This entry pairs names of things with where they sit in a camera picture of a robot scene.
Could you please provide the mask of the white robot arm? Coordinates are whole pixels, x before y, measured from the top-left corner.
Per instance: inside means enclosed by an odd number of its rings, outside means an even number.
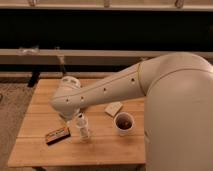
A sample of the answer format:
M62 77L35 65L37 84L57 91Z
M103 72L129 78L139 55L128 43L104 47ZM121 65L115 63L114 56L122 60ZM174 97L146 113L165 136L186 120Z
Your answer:
M141 61L78 88L61 80L52 107L67 120L92 105L143 97L147 171L213 171L213 64L187 52Z

